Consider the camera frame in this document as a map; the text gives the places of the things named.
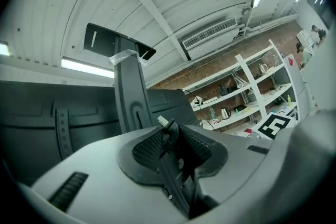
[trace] ceiling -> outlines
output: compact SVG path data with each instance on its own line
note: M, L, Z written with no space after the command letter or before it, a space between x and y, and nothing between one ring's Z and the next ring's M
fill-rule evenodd
M219 19L246 23L251 0L10 0L0 18L0 40L14 58L60 68L63 56L113 69L109 59L83 50L85 28L94 23L156 49L143 67L147 84L190 64L180 43L190 32ZM295 0L261 0L250 27L286 16Z

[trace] window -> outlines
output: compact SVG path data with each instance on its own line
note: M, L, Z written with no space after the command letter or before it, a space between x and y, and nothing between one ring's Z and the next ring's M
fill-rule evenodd
M327 28L331 26L334 14L328 0L308 0L308 4L316 11Z

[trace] dark hair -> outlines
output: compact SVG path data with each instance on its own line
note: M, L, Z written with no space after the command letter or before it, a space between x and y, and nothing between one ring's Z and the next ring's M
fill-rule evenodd
M297 53L299 53L299 52L300 52L300 50L299 50L299 49L300 49L300 47L301 47L301 46L302 46L302 44L301 44L301 43L297 43L297 44L296 44L296 52L297 52Z

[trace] plastic wrap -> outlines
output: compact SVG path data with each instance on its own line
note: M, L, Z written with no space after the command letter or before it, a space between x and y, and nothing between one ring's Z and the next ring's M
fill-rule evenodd
M121 61L127 59L128 57L130 57L133 54L136 54L136 56L137 56L136 58L138 59L138 62L140 64L142 64L143 66L147 66L147 64L148 64L147 61L140 58L139 53L135 50L123 50L122 52L110 57L110 61L115 66L115 65L119 64Z

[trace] brick wall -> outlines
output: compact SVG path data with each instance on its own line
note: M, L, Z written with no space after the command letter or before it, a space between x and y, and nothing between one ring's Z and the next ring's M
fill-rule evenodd
M236 63L235 56L240 54L243 58L247 58L269 46L269 39L273 41L276 45L277 49L282 52L285 56L289 54L293 54L295 60L298 65L302 60L302 54L298 54L296 52L296 43L297 38L296 34L302 29L296 22L290 22L279 27L273 28L267 32L261 33L255 37L250 39L243 40L242 42L236 44L235 46L222 51L216 55L208 57L182 71L179 73L161 81L157 85L153 86L153 89L181 89L190 84L193 84L199 80L202 80L216 72L219 72L233 64ZM265 63L268 67L274 66L276 61L279 61L278 56L275 55L273 50L268 51L264 56ZM252 75L255 77L259 72L259 63L263 63L262 61L255 62L249 66ZM247 81L245 73L240 70L238 71L238 75ZM228 76L224 79L218 80L206 87L203 87L199 90L193 92L194 95L200 96L204 99L209 99L215 96L219 96L218 86L223 85L225 87L233 87L236 86L236 83L232 76ZM267 78L258 84L260 93L263 94L267 92L271 87L273 87L273 83L271 78ZM191 102L194 99L194 96L191 94L186 95ZM215 111L216 116L220 115L220 110L222 108L230 108L244 104L243 98L240 94L229 98L223 102L212 105L212 108ZM210 110L208 108L202 109L203 115L210 119ZM201 112L195 112L196 117L198 119L203 119ZM249 118L245 118L240 122L235 122L231 125L218 129L217 131L223 132L225 130L231 129L235 126L240 125L242 122L249 121Z

